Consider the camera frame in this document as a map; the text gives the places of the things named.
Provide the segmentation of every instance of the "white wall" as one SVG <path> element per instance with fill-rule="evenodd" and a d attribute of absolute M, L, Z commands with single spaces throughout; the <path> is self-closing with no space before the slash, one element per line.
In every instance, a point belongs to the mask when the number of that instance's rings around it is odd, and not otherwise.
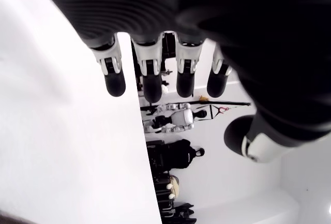
<path fill-rule="evenodd" d="M 301 205 L 298 224 L 331 223 L 331 137 L 282 159 L 281 186 Z"/>
<path fill-rule="evenodd" d="M 0 211 L 38 224 L 161 223 L 130 37 L 118 38 L 127 88 L 114 98 L 50 0 L 0 0 Z"/>
<path fill-rule="evenodd" d="M 295 224 L 298 204 L 284 190 L 274 189 L 233 202 L 197 210 L 208 224 Z"/>

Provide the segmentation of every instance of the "white joint cover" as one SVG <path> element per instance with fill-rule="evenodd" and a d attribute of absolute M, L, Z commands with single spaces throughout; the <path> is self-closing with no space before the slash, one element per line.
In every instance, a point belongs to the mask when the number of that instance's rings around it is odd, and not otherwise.
<path fill-rule="evenodd" d="M 264 133 L 260 133 L 254 141 L 250 143 L 247 157 L 253 156 L 257 159 L 257 162 L 268 163 L 281 157 L 290 150 L 292 150 L 291 147 L 279 145 Z"/>
<path fill-rule="evenodd" d="M 154 75 L 159 75 L 162 62 L 162 38 L 163 33 L 160 34 L 156 44 L 152 46 L 141 46 L 131 39 L 142 75 L 147 75 L 146 60 L 154 60 Z"/>

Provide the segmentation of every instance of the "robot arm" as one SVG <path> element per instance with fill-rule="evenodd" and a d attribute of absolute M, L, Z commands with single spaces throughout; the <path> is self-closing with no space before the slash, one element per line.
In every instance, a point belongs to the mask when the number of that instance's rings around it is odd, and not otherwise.
<path fill-rule="evenodd" d="M 191 130 L 194 127 L 194 124 L 175 126 L 175 127 L 162 127 L 161 132 L 170 133 L 170 132 L 184 132 L 186 130 Z"/>
<path fill-rule="evenodd" d="M 191 109 L 191 105 L 189 103 L 168 103 L 159 105 L 156 109 L 156 114 L 163 113 L 165 111 L 176 111 L 180 109 Z"/>

